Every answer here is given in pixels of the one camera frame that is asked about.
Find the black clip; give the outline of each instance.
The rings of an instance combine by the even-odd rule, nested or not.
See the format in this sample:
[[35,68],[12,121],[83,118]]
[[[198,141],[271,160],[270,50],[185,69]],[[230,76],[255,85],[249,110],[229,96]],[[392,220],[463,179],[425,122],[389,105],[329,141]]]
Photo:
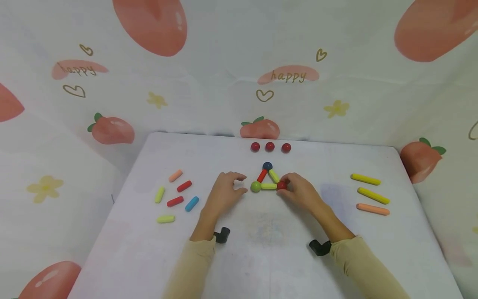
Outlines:
[[327,241],[321,245],[319,241],[312,240],[309,243],[309,247],[317,256],[324,256],[330,252],[332,244],[330,243],[330,241]]
[[224,244],[227,242],[230,233],[231,230],[227,227],[221,228],[221,233],[214,232],[214,235],[216,236],[216,243]]

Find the red ball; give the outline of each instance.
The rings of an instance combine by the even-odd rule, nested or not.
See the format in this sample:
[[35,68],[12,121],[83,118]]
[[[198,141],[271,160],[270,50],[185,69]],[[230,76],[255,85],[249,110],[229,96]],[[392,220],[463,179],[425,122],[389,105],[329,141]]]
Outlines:
[[291,151],[291,148],[292,148],[292,147],[291,147],[290,144],[284,143],[284,144],[282,145],[282,152],[283,152],[283,153],[288,153],[288,152]]
[[287,184],[284,181],[280,181],[279,183],[277,183],[277,190],[280,189],[287,189]]
[[261,148],[261,145],[258,142],[253,142],[250,145],[250,150],[252,150],[253,152],[259,151],[260,148]]
[[266,151],[272,152],[275,148],[275,145],[272,142],[267,142],[266,143]]

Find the white backdrop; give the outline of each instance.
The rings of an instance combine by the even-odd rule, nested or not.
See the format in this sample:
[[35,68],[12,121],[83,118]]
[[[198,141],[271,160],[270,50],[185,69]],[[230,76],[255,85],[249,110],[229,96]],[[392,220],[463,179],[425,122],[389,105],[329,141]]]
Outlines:
[[83,264],[145,137],[164,131],[404,148],[478,298],[478,2],[10,0],[0,22],[3,297]]

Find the hand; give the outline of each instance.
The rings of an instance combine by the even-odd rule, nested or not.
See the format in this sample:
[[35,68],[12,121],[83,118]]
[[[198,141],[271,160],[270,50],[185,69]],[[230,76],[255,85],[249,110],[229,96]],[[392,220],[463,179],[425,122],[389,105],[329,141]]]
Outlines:
[[246,176],[237,172],[221,172],[212,187],[201,214],[218,219],[234,206],[248,190],[234,189],[234,181],[243,181]]
[[293,190],[280,189],[277,190],[277,194],[308,210],[310,213],[315,213],[327,207],[314,186],[297,173],[288,173],[281,178],[281,181],[290,181]]

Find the peach leaf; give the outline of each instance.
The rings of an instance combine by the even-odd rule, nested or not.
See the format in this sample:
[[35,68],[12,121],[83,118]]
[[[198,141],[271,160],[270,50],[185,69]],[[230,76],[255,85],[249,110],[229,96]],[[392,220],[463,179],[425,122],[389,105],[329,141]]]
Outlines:
[[264,117],[261,116],[261,117],[256,118],[256,120],[254,120],[252,123],[260,122],[260,121],[263,121],[263,120],[264,120]]
[[87,131],[88,132],[93,132],[93,127],[95,126],[96,123],[92,123],[91,125],[88,126]]
[[436,150],[440,155],[443,155],[444,153],[446,153],[446,149],[441,146],[434,146],[432,147],[432,149]]
[[102,117],[103,117],[103,115],[101,115],[100,113],[96,113],[95,114],[95,121],[97,122]]
[[425,137],[420,137],[420,139],[418,139],[418,141],[423,142],[424,144],[426,144],[426,145],[429,146],[429,147],[432,146],[432,145],[430,144],[430,142],[428,141],[428,139],[426,139]]

